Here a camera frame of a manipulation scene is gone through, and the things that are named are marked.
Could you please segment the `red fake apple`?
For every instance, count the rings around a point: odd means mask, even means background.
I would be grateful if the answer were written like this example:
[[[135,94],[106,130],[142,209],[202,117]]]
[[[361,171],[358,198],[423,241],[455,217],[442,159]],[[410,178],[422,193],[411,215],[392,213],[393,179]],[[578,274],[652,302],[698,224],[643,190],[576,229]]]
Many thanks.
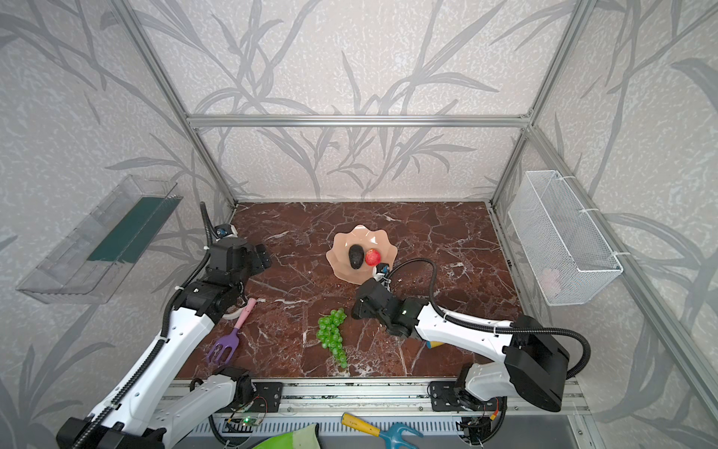
[[[381,253],[376,249],[369,249],[365,254],[365,263],[370,267],[381,264]]]

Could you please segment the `green fake grape bunch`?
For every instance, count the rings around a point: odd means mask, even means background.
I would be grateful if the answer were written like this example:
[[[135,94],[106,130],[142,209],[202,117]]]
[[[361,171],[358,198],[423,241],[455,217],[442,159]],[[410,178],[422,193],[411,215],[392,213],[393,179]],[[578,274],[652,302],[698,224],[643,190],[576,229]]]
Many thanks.
[[[318,319],[317,339],[321,346],[327,349],[334,361],[342,370],[348,368],[348,357],[343,346],[343,337],[341,335],[340,326],[345,322],[347,314],[344,308],[339,308],[329,312],[329,315],[321,316]]]

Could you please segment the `dark fake avocado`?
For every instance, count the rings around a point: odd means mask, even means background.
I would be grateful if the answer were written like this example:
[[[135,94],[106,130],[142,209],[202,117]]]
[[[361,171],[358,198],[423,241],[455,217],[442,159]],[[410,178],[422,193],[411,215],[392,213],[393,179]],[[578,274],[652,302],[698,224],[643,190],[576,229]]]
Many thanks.
[[[360,269],[365,262],[365,251],[360,244],[352,245],[348,250],[348,258],[352,269]]]

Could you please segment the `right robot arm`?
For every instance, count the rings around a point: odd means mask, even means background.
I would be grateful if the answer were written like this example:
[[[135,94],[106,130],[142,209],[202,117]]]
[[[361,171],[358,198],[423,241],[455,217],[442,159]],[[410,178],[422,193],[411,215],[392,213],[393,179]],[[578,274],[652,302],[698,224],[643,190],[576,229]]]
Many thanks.
[[[450,312],[427,299],[400,299],[376,275],[356,291],[354,319],[375,319],[394,336],[448,344],[489,360],[457,377],[459,394],[475,400],[522,398],[547,412],[562,408],[570,354],[559,334],[522,315],[515,321]]]

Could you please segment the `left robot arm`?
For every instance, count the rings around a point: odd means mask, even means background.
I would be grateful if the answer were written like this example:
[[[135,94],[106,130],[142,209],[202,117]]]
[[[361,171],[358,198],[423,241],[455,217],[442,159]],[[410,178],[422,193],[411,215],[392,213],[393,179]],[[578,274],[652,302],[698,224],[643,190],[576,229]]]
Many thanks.
[[[61,448],[172,448],[225,407],[252,403],[250,374],[222,366],[170,406],[158,407],[184,363],[234,307],[250,278],[271,266],[263,244],[253,245],[232,226],[209,231],[202,276],[177,287],[159,334],[117,387],[85,418],[68,419],[56,435]]]

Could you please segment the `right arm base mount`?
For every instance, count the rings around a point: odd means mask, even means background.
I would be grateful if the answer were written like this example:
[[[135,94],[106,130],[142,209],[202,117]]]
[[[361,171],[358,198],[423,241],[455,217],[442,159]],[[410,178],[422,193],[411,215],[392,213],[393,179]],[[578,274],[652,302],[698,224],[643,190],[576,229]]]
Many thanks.
[[[479,400],[455,385],[454,381],[433,381],[428,384],[427,394],[433,412],[481,412],[500,411],[498,398]]]

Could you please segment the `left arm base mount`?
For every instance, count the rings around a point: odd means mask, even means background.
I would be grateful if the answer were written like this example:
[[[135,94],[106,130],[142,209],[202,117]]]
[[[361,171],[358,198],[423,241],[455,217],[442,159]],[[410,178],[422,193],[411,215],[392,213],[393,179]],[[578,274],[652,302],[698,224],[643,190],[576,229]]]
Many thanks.
[[[229,408],[233,412],[278,413],[284,384],[281,382],[258,382],[248,370],[226,367],[224,375],[233,382],[235,393]]]

